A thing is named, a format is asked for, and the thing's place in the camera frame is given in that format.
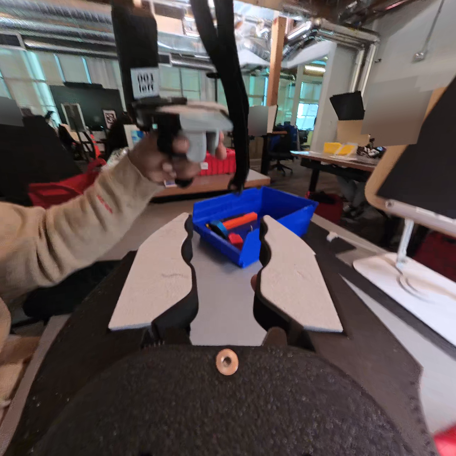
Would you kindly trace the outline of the red bag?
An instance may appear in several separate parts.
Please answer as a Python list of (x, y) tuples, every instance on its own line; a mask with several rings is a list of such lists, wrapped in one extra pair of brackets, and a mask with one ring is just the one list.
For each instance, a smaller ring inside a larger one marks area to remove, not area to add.
[(344, 200), (339, 195), (326, 193), (324, 191), (309, 191), (306, 193), (305, 197), (318, 203), (315, 214), (339, 225), (344, 206)]

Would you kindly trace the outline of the large red ribbed bin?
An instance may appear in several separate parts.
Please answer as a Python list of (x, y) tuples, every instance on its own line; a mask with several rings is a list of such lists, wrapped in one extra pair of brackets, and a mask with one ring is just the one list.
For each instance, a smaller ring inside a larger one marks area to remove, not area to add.
[(234, 174), (236, 172), (236, 155), (235, 150), (227, 148), (227, 156), (224, 160), (206, 153), (205, 160), (200, 164), (201, 170), (199, 176), (214, 176), (223, 174)]

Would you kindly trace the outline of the yellow box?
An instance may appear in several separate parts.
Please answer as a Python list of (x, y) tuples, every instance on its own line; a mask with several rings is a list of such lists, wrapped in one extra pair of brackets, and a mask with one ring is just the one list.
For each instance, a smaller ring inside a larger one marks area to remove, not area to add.
[(326, 142), (324, 143), (323, 153), (336, 157), (349, 157), (356, 155), (357, 149), (357, 143)]

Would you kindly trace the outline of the black wall monitor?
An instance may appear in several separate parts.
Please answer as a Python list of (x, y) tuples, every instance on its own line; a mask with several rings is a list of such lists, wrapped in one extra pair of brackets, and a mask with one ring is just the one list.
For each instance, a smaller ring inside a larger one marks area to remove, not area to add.
[(329, 101), (339, 121), (363, 120), (365, 109), (359, 90), (344, 94), (334, 94)]

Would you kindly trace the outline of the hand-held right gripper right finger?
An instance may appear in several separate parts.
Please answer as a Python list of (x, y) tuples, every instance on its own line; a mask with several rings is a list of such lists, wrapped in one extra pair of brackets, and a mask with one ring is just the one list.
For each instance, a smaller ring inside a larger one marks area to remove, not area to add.
[(256, 296), (285, 319), (313, 332), (342, 333), (316, 254), (287, 227), (266, 215), (261, 220), (266, 258), (257, 275)]

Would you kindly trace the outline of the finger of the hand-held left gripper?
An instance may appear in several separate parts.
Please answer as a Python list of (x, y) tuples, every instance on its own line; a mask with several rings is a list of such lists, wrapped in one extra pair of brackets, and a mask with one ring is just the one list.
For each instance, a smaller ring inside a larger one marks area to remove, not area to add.
[(178, 130), (190, 132), (231, 132), (233, 123), (227, 109), (212, 102), (171, 104), (157, 108), (158, 115), (177, 121)]

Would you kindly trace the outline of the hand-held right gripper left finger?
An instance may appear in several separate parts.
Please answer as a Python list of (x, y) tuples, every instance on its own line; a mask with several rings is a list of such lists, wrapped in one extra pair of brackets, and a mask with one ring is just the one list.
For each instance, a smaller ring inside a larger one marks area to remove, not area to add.
[(112, 332), (187, 329), (198, 312), (192, 217), (181, 213), (138, 248), (108, 324)]

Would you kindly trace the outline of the blue office chair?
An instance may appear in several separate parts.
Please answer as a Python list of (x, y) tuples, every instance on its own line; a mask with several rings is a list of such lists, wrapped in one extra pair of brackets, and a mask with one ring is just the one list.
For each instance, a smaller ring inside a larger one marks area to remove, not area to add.
[(275, 169), (283, 176), (286, 176), (286, 171), (289, 170), (292, 175), (293, 169), (282, 162), (292, 161), (295, 158), (292, 152), (299, 149), (298, 128), (288, 121), (277, 125), (270, 134), (268, 148), (269, 170)]

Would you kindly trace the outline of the red plastic bin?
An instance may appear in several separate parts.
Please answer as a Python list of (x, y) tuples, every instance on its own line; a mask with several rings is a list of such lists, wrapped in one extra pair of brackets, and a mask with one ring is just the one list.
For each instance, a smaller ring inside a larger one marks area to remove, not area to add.
[(442, 276), (456, 281), (456, 239), (430, 232), (413, 259)]

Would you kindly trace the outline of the orange block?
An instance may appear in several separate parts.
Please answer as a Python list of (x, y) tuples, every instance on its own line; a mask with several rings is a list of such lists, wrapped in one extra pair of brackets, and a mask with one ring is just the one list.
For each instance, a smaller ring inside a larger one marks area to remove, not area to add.
[(258, 214), (256, 212), (246, 213), (245, 216), (227, 221), (224, 223), (225, 227), (230, 230), (234, 230), (240, 226), (251, 224), (258, 219)]

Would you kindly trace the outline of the person's left hand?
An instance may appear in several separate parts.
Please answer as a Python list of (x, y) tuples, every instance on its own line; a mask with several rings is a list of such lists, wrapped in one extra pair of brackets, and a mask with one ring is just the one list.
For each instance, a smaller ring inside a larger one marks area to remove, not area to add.
[(128, 157), (144, 177), (156, 184), (161, 185), (170, 180), (192, 180), (199, 174), (201, 166), (190, 162), (186, 157), (188, 139), (185, 136), (175, 137), (172, 148), (173, 157), (161, 152), (157, 145), (157, 135), (148, 133), (128, 152)]

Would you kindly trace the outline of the wooden post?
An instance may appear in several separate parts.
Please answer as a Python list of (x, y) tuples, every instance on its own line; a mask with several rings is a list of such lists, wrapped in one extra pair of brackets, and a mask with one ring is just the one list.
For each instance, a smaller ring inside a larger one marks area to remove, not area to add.
[(278, 92), (280, 84), (280, 72), (285, 42), (285, 30), (287, 19), (278, 16), (274, 19), (271, 26), (271, 56), (270, 56), (270, 73), (268, 79), (268, 89), (266, 96), (266, 105), (277, 105)]

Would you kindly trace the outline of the small red bin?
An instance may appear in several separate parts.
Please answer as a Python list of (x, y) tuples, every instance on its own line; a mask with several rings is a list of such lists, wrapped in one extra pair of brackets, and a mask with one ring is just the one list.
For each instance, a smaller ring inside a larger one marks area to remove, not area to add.
[(82, 174), (59, 182), (29, 184), (27, 194), (32, 205), (48, 209), (82, 195), (93, 185), (104, 165), (106, 161), (99, 157), (90, 162), (87, 170)]

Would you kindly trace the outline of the blue plastic bin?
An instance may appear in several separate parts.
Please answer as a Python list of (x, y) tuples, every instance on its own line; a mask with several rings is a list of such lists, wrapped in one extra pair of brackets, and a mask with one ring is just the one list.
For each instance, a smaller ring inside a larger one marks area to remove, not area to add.
[[(307, 232), (317, 206), (318, 203), (313, 200), (263, 186), (260, 189), (247, 189), (240, 195), (231, 193), (195, 203), (192, 222), (194, 230), (202, 240), (235, 265), (245, 268), (259, 260), (259, 228), (264, 216), (270, 216), (301, 237)], [(221, 238), (206, 226), (213, 220), (250, 212), (258, 214), (257, 221), (228, 231), (242, 236), (242, 250), (238, 250), (228, 239)]]

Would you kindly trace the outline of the person's left forearm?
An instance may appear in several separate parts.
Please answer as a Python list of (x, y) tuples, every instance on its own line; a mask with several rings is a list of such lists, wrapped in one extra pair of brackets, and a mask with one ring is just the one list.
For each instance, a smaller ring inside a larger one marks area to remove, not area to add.
[(0, 294), (8, 302), (93, 264), (130, 229), (161, 185), (128, 154), (81, 196), (44, 209), (1, 203)]

